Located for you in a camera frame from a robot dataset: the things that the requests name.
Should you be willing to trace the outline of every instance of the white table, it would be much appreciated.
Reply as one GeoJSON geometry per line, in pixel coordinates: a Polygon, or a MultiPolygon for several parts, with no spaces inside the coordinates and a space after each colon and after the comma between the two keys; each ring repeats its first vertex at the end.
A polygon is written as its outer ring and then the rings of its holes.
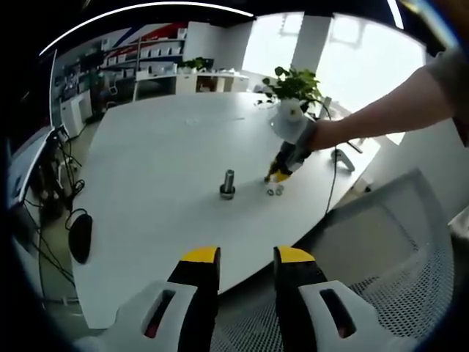
{"type": "Polygon", "coordinates": [[[139,82],[158,80],[162,78],[172,78],[176,80],[174,94],[181,93],[195,93],[198,77],[213,77],[217,78],[217,92],[245,92],[248,89],[249,77],[242,76],[235,73],[210,73],[210,72],[197,72],[197,73],[174,73],[166,75],[149,75],[148,72],[137,72],[135,86],[133,88],[133,101],[138,100],[139,82]]]}
{"type": "MultiPolygon", "coordinates": [[[[220,293],[273,260],[324,216],[333,180],[330,150],[313,153],[268,196],[263,178],[282,141],[269,125],[275,109],[254,93],[170,95],[108,110],[81,172],[74,208],[93,217],[88,262],[73,260],[84,317],[109,327],[117,309],[151,281],[168,279],[184,253],[221,247],[220,293]],[[220,199],[227,169],[236,195],[220,199]]],[[[331,206],[353,186],[379,145],[372,139],[339,166],[331,206]]]]}

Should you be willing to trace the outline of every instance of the black mouse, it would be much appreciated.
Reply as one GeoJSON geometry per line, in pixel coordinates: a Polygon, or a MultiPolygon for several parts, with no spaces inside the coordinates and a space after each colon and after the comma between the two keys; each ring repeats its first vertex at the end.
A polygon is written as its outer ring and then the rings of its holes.
{"type": "Polygon", "coordinates": [[[81,214],[68,232],[68,247],[72,256],[80,264],[86,263],[89,256],[92,225],[93,218],[87,213],[81,214]]]}

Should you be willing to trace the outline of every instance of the window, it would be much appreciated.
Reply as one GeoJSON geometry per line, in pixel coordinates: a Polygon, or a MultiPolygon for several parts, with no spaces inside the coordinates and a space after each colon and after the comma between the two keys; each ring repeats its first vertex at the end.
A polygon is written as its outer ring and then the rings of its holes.
{"type": "Polygon", "coordinates": [[[274,76],[277,66],[289,68],[302,22],[302,12],[259,17],[252,26],[243,70],[274,76]]]}
{"type": "MultiPolygon", "coordinates": [[[[390,27],[335,15],[322,52],[321,93],[354,112],[381,98],[425,64],[425,46],[390,27]]],[[[403,133],[388,138],[399,144],[403,133]]]]}

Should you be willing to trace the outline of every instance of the hand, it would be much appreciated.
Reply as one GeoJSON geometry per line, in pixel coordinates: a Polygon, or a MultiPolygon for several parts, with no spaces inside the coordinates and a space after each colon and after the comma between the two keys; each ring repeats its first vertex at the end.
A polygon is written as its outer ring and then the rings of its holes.
{"type": "Polygon", "coordinates": [[[340,121],[319,120],[309,139],[311,151],[335,147],[345,142],[340,121]]]}

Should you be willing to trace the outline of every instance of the computer mouse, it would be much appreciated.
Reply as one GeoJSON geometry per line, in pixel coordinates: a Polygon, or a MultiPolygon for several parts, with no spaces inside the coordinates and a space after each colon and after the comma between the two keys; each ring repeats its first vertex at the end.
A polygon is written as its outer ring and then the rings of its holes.
{"type": "Polygon", "coordinates": [[[86,263],[91,245],[93,218],[87,213],[81,214],[73,222],[68,232],[70,253],[80,264],[86,263]]]}

